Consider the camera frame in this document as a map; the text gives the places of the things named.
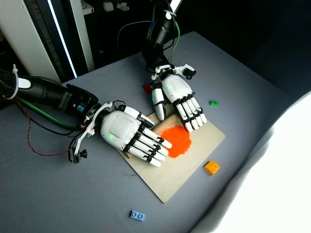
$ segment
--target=zip tie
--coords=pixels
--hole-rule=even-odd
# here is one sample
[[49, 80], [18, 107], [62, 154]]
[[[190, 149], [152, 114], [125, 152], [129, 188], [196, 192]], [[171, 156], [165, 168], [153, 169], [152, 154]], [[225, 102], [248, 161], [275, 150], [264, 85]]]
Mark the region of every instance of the zip tie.
[[176, 14], [175, 14], [175, 13], [173, 13], [173, 12], [171, 12], [171, 11], [168, 11], [168, 10], [164, 10], [164, 11], [176, 17]]
[[17, 75], [17, 72], [18, 72], [18, 69], [16, 69], [16, 65], [13, 64], [13, 71], [12, 71], [12, 73], [14, 73], [15, 77], [16, 77], [16, 87], [15, 87], [15, 91], [14, 91], [13, 95], [10, 98], [6, 98], [8, 100], [13, 99], [16, 96], [17, 91], [18, 91], [18, 75]]

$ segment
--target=beige board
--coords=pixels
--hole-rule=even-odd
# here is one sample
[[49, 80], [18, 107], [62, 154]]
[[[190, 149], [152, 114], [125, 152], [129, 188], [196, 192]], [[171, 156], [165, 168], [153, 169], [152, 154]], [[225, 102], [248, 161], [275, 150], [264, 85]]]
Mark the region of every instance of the beige board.
[[[153, 131], [160, 134], [163, 130], [175, 125], [182, 125], [177, 115], [173, 113], [173, 108], [166, 105], [169, 114], [173, 114], [160, 123], [156, 113], [149, 118], [155, 123]], [[192, 144], [185, 154], [177, 158], [167, 157], [161, 162], [161, 167], [155, 167], [147, 162], [119, 150], [119, 153], [135, 170], [135, 172], [145, 181], [157, 197], [166, 203], [186, 180], [195, 172], [198, 167], [203, 168], [202, 164], [207, 157], [224, 140], [225, 135], [211, 122], [207, 122], [199, 130], [190, 133]]]

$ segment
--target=gray table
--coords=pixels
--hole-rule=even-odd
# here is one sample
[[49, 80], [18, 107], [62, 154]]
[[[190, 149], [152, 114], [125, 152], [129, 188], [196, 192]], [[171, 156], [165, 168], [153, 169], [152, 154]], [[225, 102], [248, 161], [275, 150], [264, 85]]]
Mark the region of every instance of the gray table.
[[[83, 142], [88, 158], [79, 164], [67, 162], [67, 156], [32, 153], [27, 119], [10, 106], [0, 111], [0, 231], [188, 232], [287, 105], [287, 96], [194, 32], [180, 38], [173, 61], [195, 67], [197, 74], [189, 83], [208, 120], [226, 134], [208, 158], [221, 165], [216, 175], [197, 169], [163, 204], [100, 135]], [[141, 86], [149, 81], [145, 62], [136, 54], [70, 83], [101, 102], [125, 100], [148, 115], [153, 112], [151, 97]], [[220, 107], [210, 108], [210, 100], [219, 101]], [[31, 143], [38, 150], [63, 151], [69, 141], [32, 126]], [[129, 218], [133, 209], [146, 214], [144, 222]]]

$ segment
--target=red wire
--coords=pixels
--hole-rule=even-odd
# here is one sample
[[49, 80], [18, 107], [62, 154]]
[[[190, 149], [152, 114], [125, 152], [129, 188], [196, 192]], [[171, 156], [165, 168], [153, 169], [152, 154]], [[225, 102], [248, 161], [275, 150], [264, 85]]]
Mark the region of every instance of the red wire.
[[28, 118], [29, 127], [28, 127], [28, 131], [27, 131], [27, 142], [28, 142], [28, 146], [30, 147], [30, 149], [31, 149], [34, 153], [39, 154], [39, 155], [41, 155], [41, 156], [49, 156], [49, 157], [52, 157], [52, 156], [59, 156], [59, 155], [62, 155], [62, 154], [66, 154], [68, 151], [70, 151], [70, 150], [74, 147], [74, 146], [72, 146], [72, 147], [70, 147], [68, 150], [66, 150], [66, 151], [64, 151], [64, 152], [61, 152], [61, 153], [58, 153], [58, 154], [42, 154], [42, 153], [36, 151], [36, 150], [32, 147], [32, 145], [31, 145], [31, 143], [30, 143], [30, 139], [29, 139], [30, 131], [31, 131], [31, 120], [30, 120], [30, 117], [29, 117], [29, 115], [28, 115], [26, 109], [24, 108], [24, 106], [23, 106], [18, 100], [14, 100], [14, 101], [16, 101], [16, 102], [19, 104], [19, 106], [22, 108], [23, 112], [25, 113], [26, 117]]

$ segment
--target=white robotic hand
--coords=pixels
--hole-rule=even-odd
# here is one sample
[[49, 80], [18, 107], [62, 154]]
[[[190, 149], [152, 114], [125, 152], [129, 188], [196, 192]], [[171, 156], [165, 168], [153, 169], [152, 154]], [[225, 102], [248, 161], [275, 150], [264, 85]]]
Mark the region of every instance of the white robotic hand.
[[187, 79], [191, 79], [194, 74], [194, 68], [187, 64], [182, 67], [164, 65], [157, 67], [155, 69], [155, 75], [151, 77], [152, 80], [161, 79], [161, 82], [157, 82], [152, 90], [152, 101], [159, 119], [164, 120], [166, 117], [164, 92], [167, 99], [179, 112], [188, 132], [192, 132], [193, 129], [197, 130], [200, 126], [207, 123], [202, 108], [193, 97], [194, 92], [188, 83], [178, 76], [181, 75]]
[[79, 154], [83, 138], [94, 135], [95, 125], [101, 125], [101, 135], [110, 145], [157, 167], [169, 154], [164, 147], [172, 147], [170, 142], [148, 129], [154, 123], [145, 115], [125, 104], [116, 108], [108, 101], [95, 113], [92, 122], [78, 139], [75, 155]]

